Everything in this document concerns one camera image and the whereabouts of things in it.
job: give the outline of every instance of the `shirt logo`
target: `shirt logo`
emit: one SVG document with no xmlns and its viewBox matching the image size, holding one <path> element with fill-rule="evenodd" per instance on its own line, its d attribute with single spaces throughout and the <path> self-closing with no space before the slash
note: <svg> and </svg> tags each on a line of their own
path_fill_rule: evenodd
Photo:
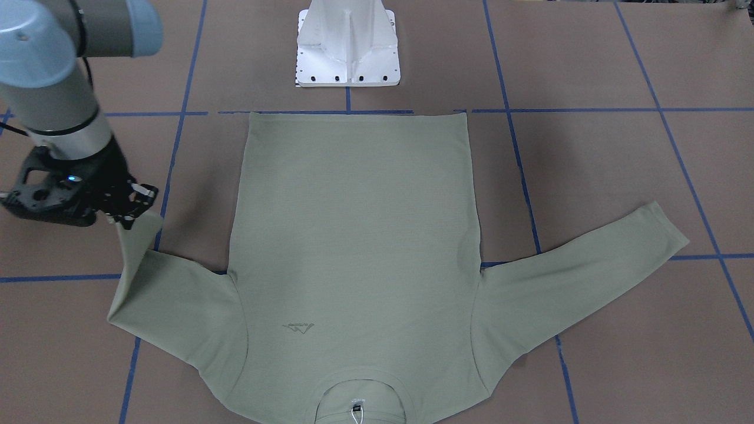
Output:
<svg viewBox="0 0 754 424">
<path fill-rule="evenodd" d="M 306 334 L 307 331 L 309 331 L 310 328 L 312 328 L 314 324 L 303 324 L 303 323 L 297 323 L 297 324 L 288 324 L 284 325 L 283 327 L 289 328 L 293 331 L 298 331 L 301 334 Z"/>
</svg>

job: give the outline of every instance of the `light blue joint cap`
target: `light blue joint cap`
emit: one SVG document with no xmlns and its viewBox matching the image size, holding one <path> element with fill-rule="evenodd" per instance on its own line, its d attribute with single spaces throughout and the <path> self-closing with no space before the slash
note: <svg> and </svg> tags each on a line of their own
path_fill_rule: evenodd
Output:
<svg viewBox="0 0 754 424">
<path fill-rule="evenodd" d="M 131 57 L 151 56 L 162 47 L 162 21 L 149 0 L 126 0 L 131 17 L 133 53 Z"/>
<path fill-rule="evenodd" d="M 57 84 L 73 71 L 73 41 L 47 8 L 0 0 L 0 82 L 20 88 Z"/>
</svg>

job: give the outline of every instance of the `shirt sleeve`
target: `shirt sleeve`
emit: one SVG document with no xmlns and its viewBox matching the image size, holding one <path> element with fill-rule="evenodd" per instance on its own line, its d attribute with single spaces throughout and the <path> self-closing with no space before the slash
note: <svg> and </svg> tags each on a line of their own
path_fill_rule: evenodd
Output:
<svg viewBox="0 0 754 424">
<path fill-rule="evenodd" d="M 197 368 L 222 400 L 247 355 L 240 297 L 230 276 L 148 250 L 161 224 L 148 212 L 129 231 L 118 226 L 124 268 L 108 321 Z"/>
<path fill-rule="evenodd" d="M 688 239 L 653 202 L 535 257 L 483 271 L 474 358 L 492 390 L 519 356 L 647 278 Z"/>
</svg>

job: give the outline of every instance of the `t-shirt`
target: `t-shirt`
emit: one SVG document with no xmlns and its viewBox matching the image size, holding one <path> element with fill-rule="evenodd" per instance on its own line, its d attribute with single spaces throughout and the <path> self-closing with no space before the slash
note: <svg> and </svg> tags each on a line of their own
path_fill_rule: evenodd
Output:
<svg viewBox="0 0 754 424">
<path fill-rule="evenodd" d="M 428 424 L 688 240 L 657 203 L 480 271 L 466 115 L 250 116 L 227 275 L 119 229 L 108 319 L 262 424 Z"/>
</svg>

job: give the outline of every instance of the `white plastic stand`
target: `white plastic stand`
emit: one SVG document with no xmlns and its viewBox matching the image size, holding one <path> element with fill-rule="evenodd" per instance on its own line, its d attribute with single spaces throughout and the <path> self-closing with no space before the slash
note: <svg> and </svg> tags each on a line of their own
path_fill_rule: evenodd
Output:
<svg viewBox="0 0 754 424">
<path fill-rule="evenodd" d="M 381 87 L 400 81 L 395 14 L 381 0 L 312 0 L 299 13 L 296 85 Z"/>
</svg>

